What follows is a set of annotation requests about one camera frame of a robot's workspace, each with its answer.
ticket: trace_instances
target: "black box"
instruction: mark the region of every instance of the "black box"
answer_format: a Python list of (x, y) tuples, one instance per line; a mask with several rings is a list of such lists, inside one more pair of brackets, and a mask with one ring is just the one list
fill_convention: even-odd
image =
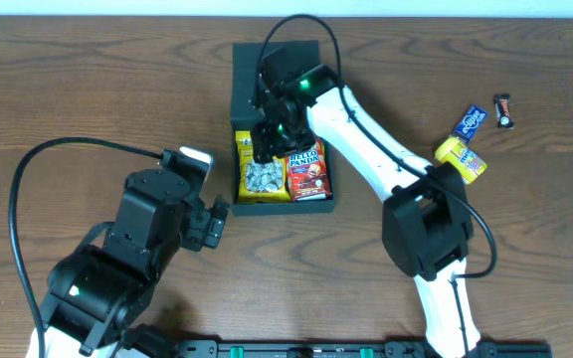
[[(234, 44), (234, 80), (231, 94), (231, 127), (232, 149), (234, 155), (234, 197), (232, 210), (237, 216), (280, 215), (280, 214), (310, 214), (330, 213), (335, 208), (336, 193), (333, 188), (333, 169), (331, 146), (324, 142), (324, 159), (333, 196), (331, 199), (303, 201), (298, 203), (258, 203), (238, 204), (238, 189), (240, 186), (240, 158), (236, 146), (236, 131), (251, 130), (262, 116), (251, 106), (250, 98), (255, 85), (254, 74), (256, 61), (262, 44)], [(285, 47), (294, 57), (303, 61), (307, 68), (319, 65), (319, 46), (317, 41), (291, 41), (285, 43), (269, 43), (265, 54), (278, 47)]]

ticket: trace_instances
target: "candy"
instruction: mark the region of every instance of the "candy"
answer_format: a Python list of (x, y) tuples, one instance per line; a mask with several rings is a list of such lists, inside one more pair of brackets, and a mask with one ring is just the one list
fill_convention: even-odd
[(514, 122), (509, 115), (509, 94), (497, 94), (494, 96), (494, 109), (496, 109), (496, 120), (499, 128), (514, 129)]
[(456, 135), (463, 143), (468, 144), (468, 142), (473, 139), (486, 117), (487, 112), (473, 104), (473, 106), (468, 109), (468, 112), (462, 121), (457, 124), (453, 134)]
[(487, 168), (487, 164), (476, 153), (462, 140), (452, 135), (437, 148), (435, 158), (442, 163), (453, 164), (466, 184), (474, 182)]

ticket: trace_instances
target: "red snack bag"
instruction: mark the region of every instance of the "red snack bag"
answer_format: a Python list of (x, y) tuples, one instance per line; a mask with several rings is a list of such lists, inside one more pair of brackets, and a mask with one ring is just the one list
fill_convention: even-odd
[(323, 200), (332, 196), (324, 161), (324, 146), (319, 138), (307, 152), (288, 158), (286, 178), (290, 199), (294, 202)]

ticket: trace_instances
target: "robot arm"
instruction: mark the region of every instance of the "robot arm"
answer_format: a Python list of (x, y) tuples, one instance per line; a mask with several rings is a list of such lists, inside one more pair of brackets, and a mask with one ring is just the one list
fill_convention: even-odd
[[(347, 119), (338, 92), (339, 89), (334, 88), (317, 98), (316, 104), (307, 109), (308, 124), (316, 135), (331, 144), (357, 169), (383, 203), (393, 195), (394, 187), (406, 188), (416, 182), (417, 177), (399, 168), (353, 121)], [(344, 95), (360, 123), (379, 142), (411, 167), (426, 173), (425, 168), (431, 165), (428, 160), (418, 157), (388, 134), (364, 111), (347, 87), (344, 87)], [(466, 260), (463, 259), (441, 269), (435, 280), (427, 281), (418, 274), (414, 277), (426, 315), (428, 342), (445, 358), (465, 354), (457, 303), (450, 283), (453, 273), (465, 271)], [(472, 348), (480, 340), (480, 334), (473, 323), (462, 279), (459, 279), (457, 289), (466, 323), (466, 336)]]
[[(46, 357), (146, 357), (119, 350), (120, 342), (170, 260), (180, 248), (218, 246), (229, 205), (218, 197), (205, 208), (199, 198), (211, 156), (182, 147), (164, 150), (159, 164), (127, 176), (115, 221), (93, 227), (51, 271), (40, 306)], [(103, 231), (102, 246), (92, 245)], [(37, 337), (35, 330), (29, 358), (38, 356)]]
[[(448, 183), (448, 189), (465, 200), (461, 176), (450, 165), (432, 167), (428, 160), (402, 146), (364, 111), (350, 89), (343, 87), (346, 104), (361, 124), (358, 126), (340, 99), (336, 74), (326, 65), (301, 71), (293, 63), (285, 48), (271, 52), (262, 62), (255, 105), (265, 120), (252, 130), (256, 161), (305, 151), (315, 136), (346, 157), (384, 204), (384, 247), (395, 264), (415, 280), (426, 314), (429, 343), (443, 357), (464, 356), (465, 343), (473, 349), (480, 334), (472, 320), (463, 280), (459, 278), (458, 285), (451, 280), (466, 270), (467, 240), (473, 232), (470, 214), (445, 199), (443, 193), (433, 191), (426, 179), (404, 170), (389, 154), (418, 173), (441, 177), (442, 184)], [(430, 197), (434, 205), (420, 208), (417, 202), (422, 197)], [(461, 319), (453, 288), (461, 298)]]

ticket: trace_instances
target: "white wall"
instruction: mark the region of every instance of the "white wall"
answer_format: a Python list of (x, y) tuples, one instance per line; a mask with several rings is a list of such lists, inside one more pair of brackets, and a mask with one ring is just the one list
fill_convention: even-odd
[(0, 0), (0, 15), (573, 18), (573, 0)]

